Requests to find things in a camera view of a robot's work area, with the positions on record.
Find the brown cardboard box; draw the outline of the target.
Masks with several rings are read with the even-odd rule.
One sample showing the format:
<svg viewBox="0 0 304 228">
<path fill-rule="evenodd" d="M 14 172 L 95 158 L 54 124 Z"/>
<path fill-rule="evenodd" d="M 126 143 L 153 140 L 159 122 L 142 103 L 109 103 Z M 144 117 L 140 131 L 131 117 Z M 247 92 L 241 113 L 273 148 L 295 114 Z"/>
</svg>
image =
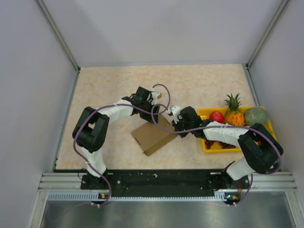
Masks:
<svg viewBox="0 0 304 228">
<path fill-rule="evenodd" d="M 131 132 L 142 152 L 151 156 L 163 146 L 177 137 L 177 134 L 168 133 L 158 128 L 154 123 L 146 122 Z"/>
</svg>

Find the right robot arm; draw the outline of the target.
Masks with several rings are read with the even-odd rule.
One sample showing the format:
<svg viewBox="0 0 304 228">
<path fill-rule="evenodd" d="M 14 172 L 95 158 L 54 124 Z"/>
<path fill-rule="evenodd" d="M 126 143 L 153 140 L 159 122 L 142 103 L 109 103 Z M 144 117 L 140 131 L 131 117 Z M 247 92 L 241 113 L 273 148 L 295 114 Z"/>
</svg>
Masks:
<svg viewBox="0 0 304 228">
<path fill-rule="evenodd" d="M 227 188 L 233 188 L 239 179 L 254 172 L 267 174 L 273 172 L 272 168 L 275 171 L 280 169 L 275 163 L 281 162 L 284 150 L 260 123 L 247 127 L 203 120 L 191 106 L 173 106 L 167 113 L 173 117 L 171 124 L 181 138 L 191 133 L 196 138 L 218 141 L 241 149 L 243 158 L 229 165 L 222 175 L 222 183 Z"/>
</svg>

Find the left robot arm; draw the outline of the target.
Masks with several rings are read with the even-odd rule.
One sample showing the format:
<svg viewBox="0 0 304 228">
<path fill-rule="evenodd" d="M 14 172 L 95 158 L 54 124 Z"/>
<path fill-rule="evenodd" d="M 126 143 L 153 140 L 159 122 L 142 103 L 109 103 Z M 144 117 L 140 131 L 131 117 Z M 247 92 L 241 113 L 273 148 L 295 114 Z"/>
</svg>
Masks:
<svg viewBox="0 0 304 228">
<path fill-rule="evenodd" d="M 104 174 L 107 167 L 101 148 L 109 125 L 135 114 L 147 122 L 152 122 L 152 118 L 158 121 L 159 107 L 155 104 L 161 96 L 154 88 L 147 90 L 138 87 L 135 93 L 114 104 L 98 109 L 88 106 L 83 110 L 72 133 L 73 149 L 85 160 L 87 171 L 92 175 L 91 182 L 97 188 L 105 187 L 108 182 L 108 177 Z"/>
</svg>

